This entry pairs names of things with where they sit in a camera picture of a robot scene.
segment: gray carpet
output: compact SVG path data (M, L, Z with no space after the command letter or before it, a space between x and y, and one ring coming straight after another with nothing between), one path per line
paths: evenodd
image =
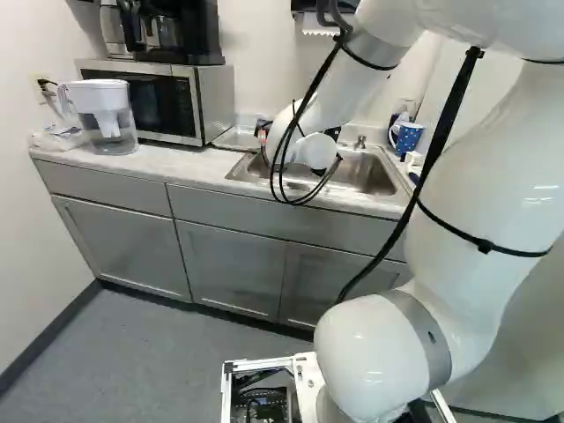
M104 291L0 399L0 421L217 423L223 361L311 348Z

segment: white countertop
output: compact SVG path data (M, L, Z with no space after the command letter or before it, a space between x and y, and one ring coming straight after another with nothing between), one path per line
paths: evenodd
M68 152L48 152L30 149L34 159L52 161L113 174L174 183L186 187L209 189L247 197L272 200L270 190L251 182L231 181L225 178L232 167L244 156L243 152L204 149L167 148L156 145L140 145L137 151L123 156L96 154L93 147L85 145ZM390 175L397 189L405 192L403 200L393 197L357 196L355 198L320 193L308 206L352 212L385 219L399 219L407 205L409 190L399 173ZM290 196L303 195L301 191L289 191Z

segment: gray cabinet door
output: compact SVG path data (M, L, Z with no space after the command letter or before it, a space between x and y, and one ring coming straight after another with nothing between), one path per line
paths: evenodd
M286 253L280 322L314 328L337 298L340 290L371 257L289 244ZM401 286L411 276L407 264L384 260L362 280L347 298L380 293Z
M277 319L283 241L181 221L176 225L195 302Z
M190 301L171 219L53 196L97 277Z

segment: electronics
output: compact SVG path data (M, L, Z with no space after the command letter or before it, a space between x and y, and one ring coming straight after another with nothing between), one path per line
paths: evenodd
M139 138L204 146L234 126L232 66L77 60L83 79L121 79Z

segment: power cord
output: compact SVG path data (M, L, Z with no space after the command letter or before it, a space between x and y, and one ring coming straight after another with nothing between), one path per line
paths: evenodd
M423 169L421 170L419 183L413 191L412 198L409 204L407 205L407 207L405 207L404 214L402 214L402 217L397 222L394 231L392 232L388 240L384 243L382 249L378 251L378 254L376 254L376 256L364 269L362 269L354 278L349 281L348 284L345 285L345 287L343 287L337 299L335 300L334 305L343 302L346 298L346 295L351 292L351 290L356 285L358 285L363 278L365 278L371 271L373 271L376 266L378 266L378 264L382 262L384 257L389 254L391 249L396 244L397 240L399 240L402 232L407 227L407 223L409 222L415 205L419 199L419 194L423 189L423 184L425 183L425 180L427 179L434 163L437 161L437 159L439 159L439 156L441 156L442 150L447 143L447 140L449 139L450 132L456 120L456 116L458 115L458 111L460 110L460 105L462 104L464 94L466 93L466 89L468 88L468 84L470 83L470 78L474 71L474 67L476 66L476 62L482 57L484 57L484 51L481 48L472 46L470 47L470 49L468 49L468 51L466 51L466 58L464 60L462 68L458 72L458 76L456 77L449 97L445 102L444 108L442 109L441 116L439 118L439 122L437 123L436 129L434 131L433 139L431 140L431 144L427 152L427 157L425 159L425 163L423 164Z

